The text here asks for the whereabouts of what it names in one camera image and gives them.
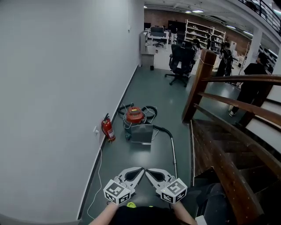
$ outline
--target white wall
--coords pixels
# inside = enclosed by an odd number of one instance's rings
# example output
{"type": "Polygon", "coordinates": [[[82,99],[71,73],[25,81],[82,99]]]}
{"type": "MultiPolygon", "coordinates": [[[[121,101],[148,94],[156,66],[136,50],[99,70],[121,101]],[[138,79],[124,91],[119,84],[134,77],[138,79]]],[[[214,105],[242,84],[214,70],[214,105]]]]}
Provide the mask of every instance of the white wall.
{"type": "Polygon", "coordinates": [[[93,128],[139,62],[143,5],[0,1],[0,214],[77,219],[100,145],[93,128]]]}
{"type": "MultiPolygon", "coordinates": [[[[281,75],[281,48],[279,48],[279,55],[278,55],[278,59],[277,59],[273,74],[281,75]]],[[[273,88],[271,89],[267,98],[281,102],[281,87],[273,86],[273,88]]],[[[281,107],[276,104],[264,102],[262,105],[262,108],[281,115],[281,107]]],[[[281,153],[281,146],[280,146],[281,133],[280,132],[276,131],[275,129],[271,128],[270,126],[265,125],[264,123],[262,123],[258,120],[255,120],[255,119],[251,120],[251,122],[247,125],[246,128],[249,129],[251,132],[255,133],[256,135],[258,135],[260,138],[262,138],[264,141],[266,141],[268,144],[270,144],[278,152],[281,153]]]]}

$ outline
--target white column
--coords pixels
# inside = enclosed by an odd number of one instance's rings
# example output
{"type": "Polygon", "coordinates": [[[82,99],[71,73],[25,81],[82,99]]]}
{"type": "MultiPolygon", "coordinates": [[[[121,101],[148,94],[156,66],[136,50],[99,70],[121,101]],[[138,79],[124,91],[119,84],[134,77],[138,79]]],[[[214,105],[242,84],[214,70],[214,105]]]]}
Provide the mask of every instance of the white column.
{"type": "Polygon", "coordinates": [[[261,29],[256,27],[254,30],[254,33],[253,33],[251,47],[250,47],[243,70],[246,69],[250,63],[256,62],[256,59],[257,59],[258,53],[259,53],[259,44],[262,40],[262,36],[263,36],[263,32],[261,31],[261,29]]]}

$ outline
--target white shelving unit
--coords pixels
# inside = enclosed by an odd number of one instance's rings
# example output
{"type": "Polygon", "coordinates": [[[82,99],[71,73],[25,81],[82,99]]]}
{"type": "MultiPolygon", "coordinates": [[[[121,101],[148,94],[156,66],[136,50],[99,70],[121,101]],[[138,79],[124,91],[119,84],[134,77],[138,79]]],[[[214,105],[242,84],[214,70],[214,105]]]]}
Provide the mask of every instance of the white shelving unit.
{"type": "Polygon", "coordinates": [[[207,46],[208,38],[207,34],[210,31],[211,35],[215,37],[216,51],[220,50],[221,43],[224,42],[225,32],[219,31],[214,27],[208,27],[202,24],[194,23],[185,20],[185,40],[193,40],[193,36],[196,37],[203,45],[207,46]]]}

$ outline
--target red fire extinguisher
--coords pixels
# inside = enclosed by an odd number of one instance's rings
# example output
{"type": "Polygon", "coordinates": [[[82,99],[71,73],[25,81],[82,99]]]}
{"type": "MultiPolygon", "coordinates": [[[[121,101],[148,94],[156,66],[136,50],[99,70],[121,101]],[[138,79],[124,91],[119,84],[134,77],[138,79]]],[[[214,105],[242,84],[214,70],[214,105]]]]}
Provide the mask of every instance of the red fire extinguisher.
{"type": "Polygon", "coordinates": [[[114,131],[108,114],[106,114],[104,120],[101,122],[101,129],[109,141],[115,141],[114,131]]]}

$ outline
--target green floor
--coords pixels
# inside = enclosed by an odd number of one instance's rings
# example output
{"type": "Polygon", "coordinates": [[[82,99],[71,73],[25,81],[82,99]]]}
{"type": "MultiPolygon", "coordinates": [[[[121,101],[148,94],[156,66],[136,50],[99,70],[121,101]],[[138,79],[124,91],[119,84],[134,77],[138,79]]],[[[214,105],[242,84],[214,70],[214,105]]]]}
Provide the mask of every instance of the green floor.
{"type": "MultiPolygon", "coordinates": [[[[191,182],[190,136],[188,126],[181,122],[181,114],[194,76],[191,77],[187,88],[184,88],[179,82],[170,86],[169,81],[172,78],[165,78],[165,73],[170,72],[161,69],[150,71],[146,68],[138,68],[122,103],[126,105],[133,102],[135,106],[141,108],[146,105],[157,107],[158,115],[153,120],[153,124],[164,127],[172,133],[177,157],[178,177],[189,186],[191,182]]],[[[225,83],[210,83],[206,92],[228,98],[237,98],[239,94],[237,89],[225,83]]],[[[227,111],[228,105],[208,99],[203,99],[200,106],[230,123],[239,120],[242,114],[242,112],[239,112],[236,117],[230,118],[227,111]]],[[[196,112],[195,118],[202,119],[205,117],[200,112],[196,112]]],[[[152,145],[147,146],[132,144],[125,140],[121,118],[116,117],[113,128],[116,140],[112,144],[106,143],[102,151],[100,176],[103,188],[110,179],[113,179],[123,169],[130,167],[160,168],[174,174],[172,146],[166,133],[159,132],[152,145]]],[[[87,210],[99,188],[100,183],[96,172],[84,207],[81,225],[89,224],[92,221],[87,215],[87,210]]],[[[136,195],[131,201],[137,206],[168,207],[168,203],[155,196],[155,189],[145,176],[136,187],[136,195]]],[[[97,217],[106,207],[106,203],[107,200],[101,190],[97,194],[89,214],[94,218],[97,217]]]]}

